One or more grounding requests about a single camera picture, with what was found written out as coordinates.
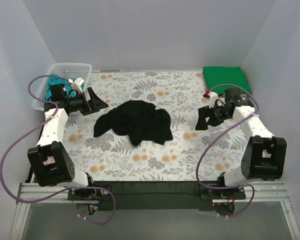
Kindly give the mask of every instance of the white basket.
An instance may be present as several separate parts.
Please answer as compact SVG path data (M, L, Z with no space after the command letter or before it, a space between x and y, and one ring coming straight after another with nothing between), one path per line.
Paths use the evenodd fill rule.
M92 70L92 66L90 64L64 62L64 63L53 64L50 67L49 71L46 73L46 75L58 74L60 77L67 78L67 79L83 78L84 80L83 91L85 91L88 86L91 70ZM47 94L48 80L49 80L48 77L42 80L42 83L40 84L38 91L35 94L37 98L45 99L45 96ZM35 110L43 111L44 103L34 99L32 102L32 107Z

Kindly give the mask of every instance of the black cloth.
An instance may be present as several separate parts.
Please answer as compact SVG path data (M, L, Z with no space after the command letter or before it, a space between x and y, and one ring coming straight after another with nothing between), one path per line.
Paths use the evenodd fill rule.
M128 135L134 146L142 140L164 145L172 140L170 115L164 109L155 109L152 103L130 100L98 118L94 125L94 137L112 129L120 136Z

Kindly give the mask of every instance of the green cloth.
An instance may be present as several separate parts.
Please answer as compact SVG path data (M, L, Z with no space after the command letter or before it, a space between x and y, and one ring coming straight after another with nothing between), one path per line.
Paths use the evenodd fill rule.
M251 93L247 78L239 66L204 66L203 74L208 89L219 84L234 84L247 90L248 93ZM231 88L231 86L221 86L213 91L218 95L221 95L224 94L225 90L228 88Z

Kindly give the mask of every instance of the white wall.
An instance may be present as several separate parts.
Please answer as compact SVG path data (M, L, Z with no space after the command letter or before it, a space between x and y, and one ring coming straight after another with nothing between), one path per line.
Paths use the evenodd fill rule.
M240 66L275 0L23 0L57 62Z
M22 0L0 1L0 160L8 146L35 127L42 113L31 107L28 82L55 63ZM6 159L4 178L17 194L28 176L27 150L35 146L38 133L20 142ZM9 239L15 201L0 183L0 240Z
M300 228L300 0L277 0L243 65L260 118L288 144L283 180Z

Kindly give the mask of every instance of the table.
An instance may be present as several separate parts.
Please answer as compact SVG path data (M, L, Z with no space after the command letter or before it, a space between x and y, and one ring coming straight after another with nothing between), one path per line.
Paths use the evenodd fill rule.
M198 108L207 105L201 72L97 72L89 87L109 108L88 116L69 116L63 145L75 167L95 181L195 181L196 166L204 149L233 119L207 131L196 131ZM172 141L160 145L142 141L135 147L127 136L112 130L93 137L101 115L129 100L153 103L171 117ZM216 180L220 173L236 168L247 142L239 127L223 136L202 161L199 176Z

